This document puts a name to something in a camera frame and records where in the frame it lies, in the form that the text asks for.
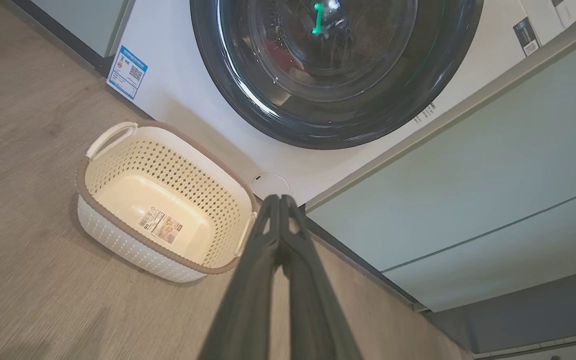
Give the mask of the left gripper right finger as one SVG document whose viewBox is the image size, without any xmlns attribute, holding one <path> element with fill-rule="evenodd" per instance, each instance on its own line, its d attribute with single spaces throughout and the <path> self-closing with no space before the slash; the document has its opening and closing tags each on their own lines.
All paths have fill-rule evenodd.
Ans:
<svg viewBox="0 0 576 360">
<path fill-rule="evenodd" d="M 306 217 L 287 194 L 279 201 L 279 260 L 289 280 L 290 358 L 361 360 Z"/>
</svg>

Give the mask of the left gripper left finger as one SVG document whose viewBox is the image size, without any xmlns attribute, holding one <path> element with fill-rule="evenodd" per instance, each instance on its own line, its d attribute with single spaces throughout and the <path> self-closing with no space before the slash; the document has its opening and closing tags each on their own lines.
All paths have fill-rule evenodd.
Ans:
<svg viewBox="0 0 576 360">
<path fill-rule="evenodd" d="M 279 266 L 280 204 L 268 196 L 206 335 L 199 360 L 267 360 L 274 276 Z"/>
</svg>

